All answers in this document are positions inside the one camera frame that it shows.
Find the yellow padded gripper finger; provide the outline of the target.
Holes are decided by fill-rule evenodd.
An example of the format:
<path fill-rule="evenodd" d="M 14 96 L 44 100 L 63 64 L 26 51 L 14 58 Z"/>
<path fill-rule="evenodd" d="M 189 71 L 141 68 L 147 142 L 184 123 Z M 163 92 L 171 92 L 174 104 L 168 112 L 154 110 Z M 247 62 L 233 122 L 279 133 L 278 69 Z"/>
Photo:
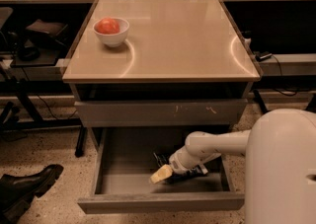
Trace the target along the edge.
<path fill-rule="evenodd" d="M 150 182 L 152 184 L 158 184 L 168 178 L 173 174 L 173 170 L 170 165 L 163 165 L 160 167 L 151 177 Z"/>

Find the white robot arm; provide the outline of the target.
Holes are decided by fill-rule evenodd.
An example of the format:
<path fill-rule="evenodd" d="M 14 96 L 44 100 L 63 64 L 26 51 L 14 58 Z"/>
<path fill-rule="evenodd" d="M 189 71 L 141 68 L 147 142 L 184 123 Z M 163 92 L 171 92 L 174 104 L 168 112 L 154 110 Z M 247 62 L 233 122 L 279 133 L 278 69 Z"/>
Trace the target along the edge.
<path fill-rule="evenodd" d="M 196 131 L 150 177 L 157 184 L 220 154 L 245 156 L 245 224 L 316 224 L 316 113 L 279 109 L 250 130 Z"/>

